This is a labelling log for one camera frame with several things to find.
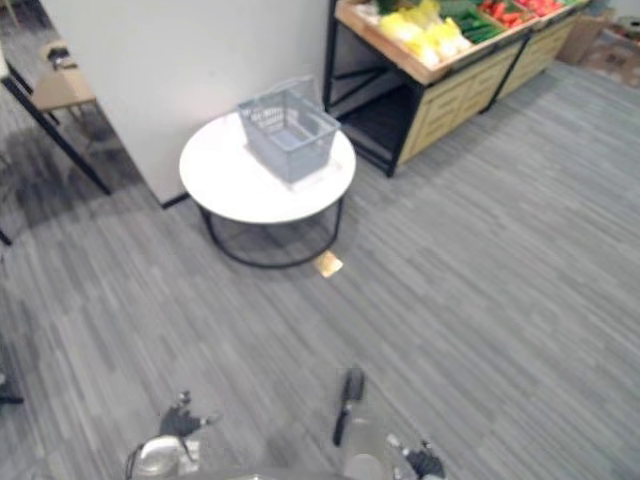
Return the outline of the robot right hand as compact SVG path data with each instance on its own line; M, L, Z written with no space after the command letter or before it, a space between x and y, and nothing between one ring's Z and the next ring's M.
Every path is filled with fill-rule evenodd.
M426 439L421 439L416 449L409 448L391 433L386 436L386 442L406 461L417 479L447 479L442 460Z

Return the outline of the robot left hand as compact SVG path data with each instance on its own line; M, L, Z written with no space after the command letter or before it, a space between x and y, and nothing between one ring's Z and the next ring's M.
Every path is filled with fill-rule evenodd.
M161 436L186 438L204 427L213 426L222 419L223 415L220 412L208 416L193 415L190 410L191 402L192 396L189 390L179 393L177 399L162 415L158 431Z

